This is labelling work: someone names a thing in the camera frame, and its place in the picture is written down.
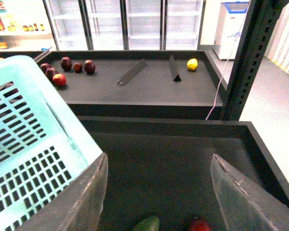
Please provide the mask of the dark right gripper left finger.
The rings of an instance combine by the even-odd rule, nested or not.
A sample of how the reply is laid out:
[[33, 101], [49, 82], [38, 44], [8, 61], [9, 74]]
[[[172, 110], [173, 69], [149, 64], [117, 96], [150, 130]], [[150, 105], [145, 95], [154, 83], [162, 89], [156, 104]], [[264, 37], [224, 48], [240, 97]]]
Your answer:
[[102, 153], [18, 231], [96, 231], [103, 210], [108, 156]]

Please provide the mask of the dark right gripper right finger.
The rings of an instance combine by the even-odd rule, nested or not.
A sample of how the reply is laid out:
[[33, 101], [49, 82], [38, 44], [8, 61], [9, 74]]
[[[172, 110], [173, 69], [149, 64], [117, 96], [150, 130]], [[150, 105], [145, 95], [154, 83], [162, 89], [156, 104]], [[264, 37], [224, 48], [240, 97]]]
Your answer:
[[229, 231], [289, 231], [289, 208], [217, 154], [210, 174]]

